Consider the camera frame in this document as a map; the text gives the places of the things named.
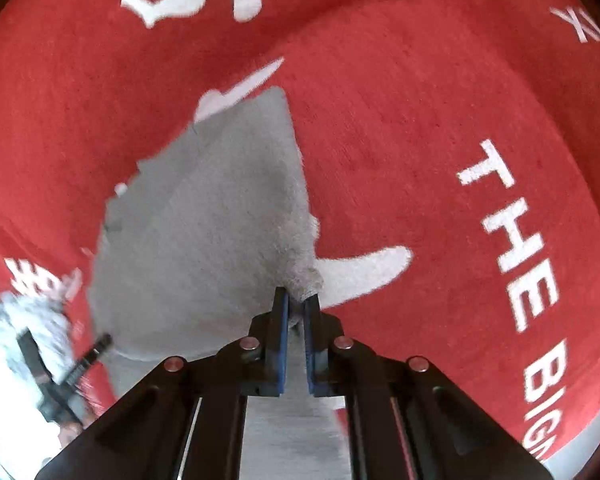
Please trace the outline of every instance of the red cloth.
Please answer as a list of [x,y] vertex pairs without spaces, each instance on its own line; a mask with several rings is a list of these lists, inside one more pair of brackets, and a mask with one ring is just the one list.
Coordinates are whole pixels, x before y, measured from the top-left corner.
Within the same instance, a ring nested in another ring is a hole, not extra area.
[[[77,267],[88,284],[114,186],[182,131],[205,92],[283,57],[265,86],[288,96],[318,256],[414,254],[389,285],[334,309],[347,333],[393,358],[428,356],[543,458],[593,418],[600,41],[581,43],[550,11],[579,12],[577,0],[262,0],[245,22],[231,0],[206,0],[152,28],[120,1],[13,0],[0,17],[0,290],[13,279],[5,258],[56,276]],[[496,173],[461,184],[486,139],[512,186]],[[509,237],[482,222],[522,198],[516,225],[542,248],[501,271]],[[525,298],[519,332],[507,287],[545,260],[557,301],[542,286],[533,316]],[[70,316],[83,349],[84,294]],[[534,375],[525,397],[525,369],[562,342],[563,377],[535,399]],[[91,384],[109,404],[102,369]]]

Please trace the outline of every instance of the folded cloth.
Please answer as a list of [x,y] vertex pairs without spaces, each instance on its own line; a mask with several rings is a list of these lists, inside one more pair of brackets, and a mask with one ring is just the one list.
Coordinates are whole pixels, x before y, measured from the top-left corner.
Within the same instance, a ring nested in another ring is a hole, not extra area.
[[318,291],[306,184],[283,91],[186,131],[107,204],[89,291],[96,330],[135,360],[209,354]]

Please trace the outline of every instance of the screw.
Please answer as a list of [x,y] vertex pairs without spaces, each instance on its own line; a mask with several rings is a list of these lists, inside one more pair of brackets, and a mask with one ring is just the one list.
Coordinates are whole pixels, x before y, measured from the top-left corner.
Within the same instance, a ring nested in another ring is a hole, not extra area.
[[169,357],[164,362],[164,369],[168,372],[179,372],[184,367],[184,361],[182,357]]
[[429,361],[420,356],[412,357],[409,359],[409,368],[414,372],[426,372],[429,370]]
[[339,335],[333,340],[333,344],[340,350],[349,350],[353,346],[353,339],[345,335]]
[[243,350],[255,350],[258,346],[260,342],[255,337],[247,336],[240,339],[240,348]]

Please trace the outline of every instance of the silver bolt head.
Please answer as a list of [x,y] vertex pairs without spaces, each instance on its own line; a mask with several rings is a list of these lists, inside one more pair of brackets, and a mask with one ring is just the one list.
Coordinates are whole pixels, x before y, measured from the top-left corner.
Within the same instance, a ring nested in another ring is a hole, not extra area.
[[429,361],[421,356],[412,357],[409,359],[409,368],[414,372],[426,372],[429,370]]
[[182,357],[169,357],[164,362],[164,369],[168,372],[179,372],[184,368],[184,360]]
[[339,335],[333,340],[333,344],[340,350],[349,350],[353,346],[353,339],[345,335]]
[[247,336],[240,339],[240,348],[243,350],[255,350],[258,346],[260,342],[255,337]]

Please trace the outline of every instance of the black tool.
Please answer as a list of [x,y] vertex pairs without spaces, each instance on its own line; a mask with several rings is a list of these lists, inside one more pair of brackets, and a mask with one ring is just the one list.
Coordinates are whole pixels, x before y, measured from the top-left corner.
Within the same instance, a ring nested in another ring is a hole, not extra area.
[[78,381],[93,366],[100,355],[111,345],[111,336],[105,334],[79,358],[74,366],[62,377],[59,383],[54,382],[50,371],[46,368],[40,348],[29,330],[24,331],[18,338],[18,346],[31,371],[36,384],[42,393],[42,401],[38,410],[47,422],[64,424],[66,422],[78,422],[80,418],[75,415],[69,406],[69,400],[78,393]]
[[[237,480],[247,398],[283,393],[289,296],[215,356],[169,357],[40,471],[37,480]],[[354,480],[551,480],[423,357],[380,357],[302,304],[309,390],[344,396]]]

